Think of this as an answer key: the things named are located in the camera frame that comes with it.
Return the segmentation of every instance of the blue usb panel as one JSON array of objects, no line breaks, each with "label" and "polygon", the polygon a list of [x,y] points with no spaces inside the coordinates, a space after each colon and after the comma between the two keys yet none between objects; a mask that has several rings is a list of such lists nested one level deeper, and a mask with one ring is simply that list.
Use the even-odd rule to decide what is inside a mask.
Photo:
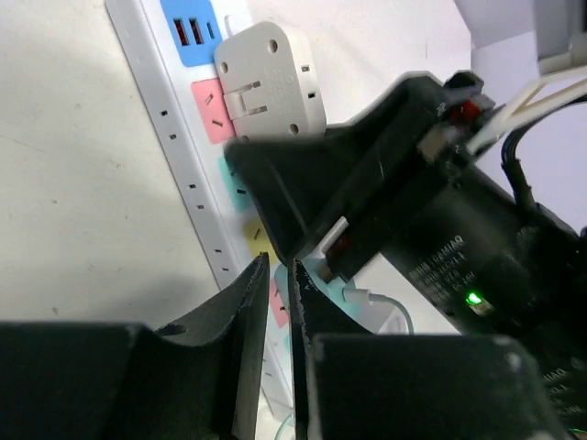
[{"label": "blue usb panel", "polygon": [[213,63],[222,36],[209,0],[161,0],[161,7],[183,65]]}]

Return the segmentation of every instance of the pink outlet panel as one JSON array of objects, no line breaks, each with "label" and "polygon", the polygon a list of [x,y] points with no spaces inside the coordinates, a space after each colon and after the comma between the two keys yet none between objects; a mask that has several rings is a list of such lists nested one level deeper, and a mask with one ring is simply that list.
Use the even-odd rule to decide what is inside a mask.
[{"label": "pink outlet panel", "polygon": [[234,137],[235,128],[228,117],[220,81],[214,79],[193,82],[192,93],[210,142],[219,144]]},{"label": "pink outlet panel", "polygon": [[289,322],[289,317],[287,316],[287,312],[285,312],[282,296],[277,290],[275,280],[271,280],[271,283],[269,284],[269,304],[271,305],[271,310],[273,311],[273,316],[275,316],[277,325],[279,328],[282,328]]}]

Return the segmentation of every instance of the black device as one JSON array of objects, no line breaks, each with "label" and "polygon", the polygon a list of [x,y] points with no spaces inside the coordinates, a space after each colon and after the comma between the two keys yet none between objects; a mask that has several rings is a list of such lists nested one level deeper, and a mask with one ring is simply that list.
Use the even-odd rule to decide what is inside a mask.
[{"label": "black device", "polygon": [[[157,332],[1,323],[0,438],[254,440],[269,273]],[[569,438],[513,339],[372,335],[299,260],[288,283],[297,440]]]},{"label": "black device", "polygon": [[445,84],[412,76],[353,125],[321,138],[237,142],[227,161],[283,264],[344,216],[325,281],[349,280],[381,252],[461,332],[517,338],[563,422],[587,431],[587,237],[534,201],[515,158],[531,126],[504,144],[515,198],[475,166],[491,145],[471,154],[467,142],[495,112],[482,86],[469,71]]}]

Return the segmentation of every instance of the white plug adapter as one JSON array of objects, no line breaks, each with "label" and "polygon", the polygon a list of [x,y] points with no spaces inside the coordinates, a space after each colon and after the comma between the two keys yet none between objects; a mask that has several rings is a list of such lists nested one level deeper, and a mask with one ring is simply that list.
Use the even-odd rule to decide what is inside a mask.
[{"label": "white plug adapter", "polygon": [[223,41],[214,57],[238,136],[324,134],[327,117],[302,32],[263,21]]}]

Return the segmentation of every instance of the white wall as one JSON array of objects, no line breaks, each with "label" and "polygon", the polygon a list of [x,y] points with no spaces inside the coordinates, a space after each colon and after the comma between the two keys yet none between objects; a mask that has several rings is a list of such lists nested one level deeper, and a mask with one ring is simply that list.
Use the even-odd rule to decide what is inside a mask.
[{"label": "white wall", "polygon": [[[471,67],[485,80],[485,93],[504,104],[538,77],[534,32],[475,49]],[[518,158],[537,201],[579,231],[587,225],[587,105],[561,110],[533,127],[520,142]],[[509,193],[501,169],[502,142],[480,166]]]},{"label": "white wall", "polygon": [[475,47],[534,29],[533,0],[455,0]]},{"label": "white wall", "polygon": [[217,292],[104,1],[0,0],[0,320],[169,323]]}]

